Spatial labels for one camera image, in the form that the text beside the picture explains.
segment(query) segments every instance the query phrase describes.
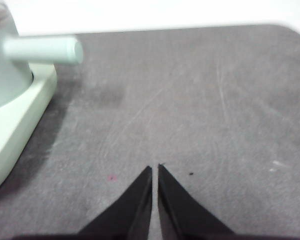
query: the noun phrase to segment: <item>light green plastic base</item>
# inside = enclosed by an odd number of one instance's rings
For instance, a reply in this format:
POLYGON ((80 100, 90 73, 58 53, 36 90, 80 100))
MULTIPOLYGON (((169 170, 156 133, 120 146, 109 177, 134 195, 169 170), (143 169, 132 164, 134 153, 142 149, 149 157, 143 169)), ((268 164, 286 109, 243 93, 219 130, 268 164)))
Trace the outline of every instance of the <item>light green plastic base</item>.
POLYGON ((14 167, 57 86, 54 65, 29 64, 31 86, 0 107, 0 185, 14 167))

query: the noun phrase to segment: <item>scratch mark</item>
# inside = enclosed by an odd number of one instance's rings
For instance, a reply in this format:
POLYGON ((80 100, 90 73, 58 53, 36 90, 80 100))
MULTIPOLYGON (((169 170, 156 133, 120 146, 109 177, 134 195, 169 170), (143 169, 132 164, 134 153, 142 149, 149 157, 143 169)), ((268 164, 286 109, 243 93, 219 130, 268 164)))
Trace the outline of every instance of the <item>scratch mark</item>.
POLYGON ((62 141, 55 141, 54 143, 53 143, 53 145, 52 145, 52 147, 56 147, 56 146, 58 146, 59 144, 62 144, 62 141))
POLYGON ((235 88, 241 95, 251 99, 253 103, 261 107, 266 113, 271 113, 277 118, 280 118, 282 122, 286 122, 291 127, 291 129, 295 132, 295 134, 300 137, 300 127, 298 126, 298 122, 288 118, 287 116, 284 116, 280 111, 276 110, 275 108, 270 106, 268 103, 264 102, 259 97, 253 96, 249 91, 240 87, 239 85, 235 85, 235 88))
POLYGON ((290 166, 282 163, 282 162, 279 162, 279 161, 273 161, 272 162, 274 165, 277 165, 277 166, 280 166, 280 167, 284 167, 284 168, 290 168, 290 166))
POLYGON ((114 123, 115 123, 115 119, 117 118, 117 115, 114 117, 114 118, 112 118, 112 122, 111 122, 111 125, 110 125, 110 127, 109 127, 109 130, 108 130, 108 132, 107 132, 107 134, 106 134, 106 136, 103 138, 103 140, 102 140, 102 142, 101 142, 101 144, 100 144, 100 146, 99 146, 99 149, 98 149, 98 153, 97 153, 97 155, 98 156, 102 156, 102 152, 104 151, 104 148, 105 148, 105 145, 106 145, 106 142, 108 142, 108 139, 110 138, 110 136, 111 136, 111 134, 112 134, 112 132, 113 132, 113 126, 114 126, 114 123))
POLYGON ((174 138, 174 137, 181 131, 181 129, 182 129, 183 126, 184 126, 183 123, 180 124, 180 125, 178 126, 178 128, 177 128, 175 131, 173 131, 172 133, 170 133, 169 136, 167 136, 167 137, 165 138, 163 144, 165 144, 165 143, 171 141, 171 139, 174 138))
POLYGON ((114 145, 117 143, 121 135, 127 130, 127 128, 139 117, 139 115, 154 101, 155 98, 157 98, 162 91, 166 88, 166 86, 159 89, 159 91, 156 92, 137 112, 136 114, 128 121, 128 123, 122 128, 122 131, 117 135, 117 137, 114 139, 110 147, 108 148, 108 151, 104 154, 104 158, 107 157, 109 150, 114 147, 114 145))
POLYGON ((138 154, 139 154, 139 151, 140 151, 140 148, 141 148, 141 144, 143 143, 143 140, 144 140, 145 132, 147 131, 147 129, 148 129, 150 123, 152 122, 152 119, 154 118, 155 114, 156 113, 152 114, 152 116, 150 117, 149 121, 146 123, 146 125, 144 127, 144 132, 141 135, 141 139, 140 139, 138 147, 136 148, 136 151, 135 151, 136 156, 138 156, 138 154))
POLYGON ((226 108, 226 103, 225 103, 225 96, 224 96, 224 90, 223 90, 223 76, 220 76, 220 71, 219 71, 219 64, 217 64, 216 66, 216 82, 218 84, 218 89, 219 89, 219 94, 220 94, 220 98, 221 98, 221 104, 222 104, 222 111, 223 111, 223 115, 224 115, 224 119, 226 121, 226 123, 228 124, 228 115, 227 115, 227 108, 226 108))

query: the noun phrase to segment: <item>white background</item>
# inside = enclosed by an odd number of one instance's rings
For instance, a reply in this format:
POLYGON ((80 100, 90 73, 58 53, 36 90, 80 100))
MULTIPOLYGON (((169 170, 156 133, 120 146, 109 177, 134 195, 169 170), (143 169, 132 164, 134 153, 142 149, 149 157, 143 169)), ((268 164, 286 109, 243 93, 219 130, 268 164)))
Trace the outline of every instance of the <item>white background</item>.
POLYGON ((6 0, 20 35, 279 24, 300 33, 300 0, 6 0))

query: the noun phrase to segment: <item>red speck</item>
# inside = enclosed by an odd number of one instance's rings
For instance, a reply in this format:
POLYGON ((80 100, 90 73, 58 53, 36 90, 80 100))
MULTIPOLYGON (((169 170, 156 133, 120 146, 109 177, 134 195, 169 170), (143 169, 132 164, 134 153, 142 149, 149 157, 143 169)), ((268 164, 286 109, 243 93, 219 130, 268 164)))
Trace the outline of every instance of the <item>red speck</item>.
POLYGON ((108 176, 107 180, 108 181, 116 181, 117 180, 117 176, 114 175, 114 174, 111 174, 111 175, 108 176))

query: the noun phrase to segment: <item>gray fabric surface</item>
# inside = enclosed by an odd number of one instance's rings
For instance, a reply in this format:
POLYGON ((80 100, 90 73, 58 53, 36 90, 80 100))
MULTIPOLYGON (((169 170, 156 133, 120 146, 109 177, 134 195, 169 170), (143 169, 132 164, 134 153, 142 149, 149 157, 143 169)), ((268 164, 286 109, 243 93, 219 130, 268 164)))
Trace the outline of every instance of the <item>gray fabric surface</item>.
POLYGON ((300 35, 274 25, 80 34, 0 187, 0 239, 75 233, 158 163, 237 233, 300 237, 300 35))

